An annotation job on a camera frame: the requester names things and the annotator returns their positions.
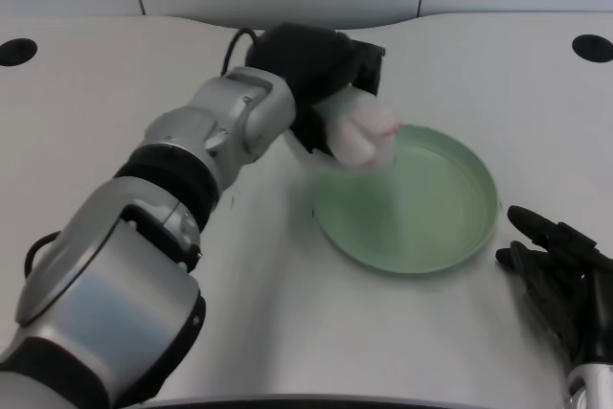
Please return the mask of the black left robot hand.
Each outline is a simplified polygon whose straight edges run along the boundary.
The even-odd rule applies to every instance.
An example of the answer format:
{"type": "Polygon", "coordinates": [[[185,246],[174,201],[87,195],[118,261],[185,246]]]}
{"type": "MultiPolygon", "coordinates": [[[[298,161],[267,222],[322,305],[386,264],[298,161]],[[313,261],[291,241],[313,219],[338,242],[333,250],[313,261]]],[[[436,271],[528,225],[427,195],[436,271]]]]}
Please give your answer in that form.
{"type": "Polygon", "coordinates": [[[284,79],[296,103],[291,132],[307,152],[330,156],[315,105],[349,86],[376,95],[384,57],[383,47],[336,30],[283,23],[259,36],[245,64],[284,79]]]}

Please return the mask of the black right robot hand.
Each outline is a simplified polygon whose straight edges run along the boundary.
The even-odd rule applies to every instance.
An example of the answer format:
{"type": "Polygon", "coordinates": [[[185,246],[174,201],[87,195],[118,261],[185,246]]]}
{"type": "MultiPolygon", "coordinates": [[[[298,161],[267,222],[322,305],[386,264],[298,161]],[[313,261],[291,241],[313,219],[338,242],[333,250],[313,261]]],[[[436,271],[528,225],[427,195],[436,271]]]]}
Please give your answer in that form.
{"type": "Polygon", "coordinates": [[[516,205],[507,217],[535,248],[514,240],[496,251],[497,262],[521,280],[529,303],[573,366],[610,364],[612,260],[564,222],[516,205]]]}

